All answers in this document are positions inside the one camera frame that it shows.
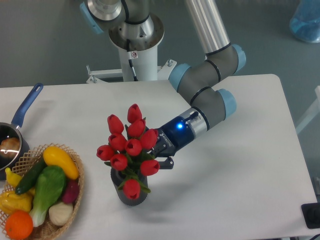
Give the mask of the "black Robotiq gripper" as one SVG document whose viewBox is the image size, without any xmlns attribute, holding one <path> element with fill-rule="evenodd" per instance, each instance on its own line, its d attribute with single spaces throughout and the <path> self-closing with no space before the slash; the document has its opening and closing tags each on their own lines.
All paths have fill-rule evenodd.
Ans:
<svg viewBox="0 0 320 240">
<path fill-rule="evenodd" d="M 158 137 L 151 154 L 155 157 L 167 157 L 165 160 L 158 161 L 160 170 L 172 170 L 175 164 L 172 157 L 195 139 L 195 133 L 190 124 L 191 119 L 191 117 L 177 116 L 156 129 Z"/>
</svg>

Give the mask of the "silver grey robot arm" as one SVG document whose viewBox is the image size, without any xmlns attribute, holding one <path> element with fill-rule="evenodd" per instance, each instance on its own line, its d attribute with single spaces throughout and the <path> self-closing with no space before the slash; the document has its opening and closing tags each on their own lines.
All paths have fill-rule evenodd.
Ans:
<svg viewBox="0 0 320 240">
<path fill-rule="evenodd" d="M 79 6 L 89 27 L 108 33 L 117 47 L 119 70 L 89 71 L 92 80 L 121 76 L 125 82 L 169 80 L 190 108 L 158 129 L 152 153 L 163 158 L 161 169 L 171 169 L 173 156 L 203 133 L 232 115 L 233 95 L 213 86 L 246 63 L 242 48 L 231 44 L 213 0 L 188 0 L 186 7 L 205 53 L 196 67 L 168 60 L 158 65 L 158 45 L 164 37 L 161 20 L 147 0 L 85 0 Z"/>
</svg>

